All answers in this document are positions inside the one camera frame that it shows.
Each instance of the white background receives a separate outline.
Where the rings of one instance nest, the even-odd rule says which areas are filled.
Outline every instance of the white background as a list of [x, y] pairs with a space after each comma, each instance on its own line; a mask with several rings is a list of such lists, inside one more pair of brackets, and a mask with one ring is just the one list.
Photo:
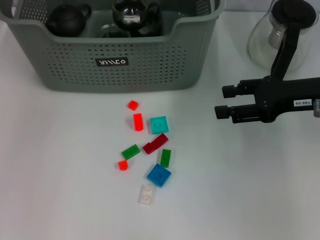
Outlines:
[[[320, 10], [319, 0], [308, 0], [318, 11]], [[227, 11], [267, 11], [271, 4], [271, 0], [227, 0]]]
[[[224, 12], [201, 77], [189, 89], [127, 94], [45, 88], [0, 23], [0, 240], [320, 240], [320, 122], [312, 111], [274, 123], [217, 120], [222, 86], [269, 72], [247, 56], [261, 12]], [[286, 80], [320, 76], [320, 24], [312, 51]], [[154, 139], [132, 129], [130, 100], [145, 120], [167, 116], [172, 176], [151, 206], [138, 204], [156, 159], [130, 169], [120, 152]]]

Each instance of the small red lego brick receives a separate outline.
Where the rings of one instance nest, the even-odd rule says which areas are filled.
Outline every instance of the small red lego brick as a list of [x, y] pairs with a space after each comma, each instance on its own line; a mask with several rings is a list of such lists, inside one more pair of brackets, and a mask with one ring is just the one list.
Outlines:
[[141, 113], [133, 114], [133, 121], [136, 131], [142, 131], [144, 129], [144, 121]]
[[165, 134], [161, 134], [158, 136], [154, 141], [148, 142], [144, 147], [143, 150], [146, 154], [152, 154], [155, 150], [160, 148], [163, 144], [165, 144], [169, 139]]
[[137, 103], [136, 101], [131, 101], [128, 104], [128, 108], [135, 111], [137, 108], [139, 107], [139, 103]]
[[149, 142], [143, 147], [143, 150], [148, 155], [152, 154], [155, 151], [155, 149], [153, 149], [153, 147], [151, 146], [151, 144]]
[[128, 169], [128, 162], [127, 162], [127, 160], [118, 162], [118, 165], [119, 165], [119, 169], [120, 169], [121, 171], [124, 171], [124, 170], [127, 170], [127, 169]]

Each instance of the green lego brick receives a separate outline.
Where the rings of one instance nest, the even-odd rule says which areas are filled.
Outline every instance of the green lego brick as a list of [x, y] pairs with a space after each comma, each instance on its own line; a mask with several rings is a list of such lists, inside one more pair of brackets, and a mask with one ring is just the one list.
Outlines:
[[130, 158], [134, 157], [138, 153], [140, 153], [140, 149], [137, 146], [137, 144], [135, 144], [135, 145], [129, 147], [128, 149], [124, 150], [122, 152], [122, 155], [123, 155], [125, 160], [129, 160]]
[[160, 165], [162, 167], [164, 167], [164, 168], [169, 167], [170, 156], [171, 156], [171, 150], [168, 150], [168, 149], [162, 150], [161, 162], [160, 162]]

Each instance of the blue square plate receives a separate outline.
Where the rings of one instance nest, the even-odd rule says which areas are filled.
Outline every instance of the blue square plate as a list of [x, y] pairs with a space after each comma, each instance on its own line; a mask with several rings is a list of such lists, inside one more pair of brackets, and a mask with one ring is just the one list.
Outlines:
[[160, 166], [158, 163], [154, 166], [151, 172], [146, 176], [146, 178], [153, 182], [158, 187], [162, 188], [162, 186], [169, 179], [171, 172]]

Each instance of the blue lego brick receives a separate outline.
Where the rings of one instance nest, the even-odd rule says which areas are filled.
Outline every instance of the blue lego brick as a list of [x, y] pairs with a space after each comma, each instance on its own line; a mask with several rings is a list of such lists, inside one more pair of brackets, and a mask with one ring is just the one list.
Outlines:
[[162, 188], [162, 186], [169, 179], [171, 172], [160, 166], [158, 163], [154, 166], [151, 172], [146, 176], [146, 178], [153, 182], [158, 187]]
[[169, 132], [167, 118], [165, 116], [150, 118], [150, 125], [152, 134], [164, 134]]

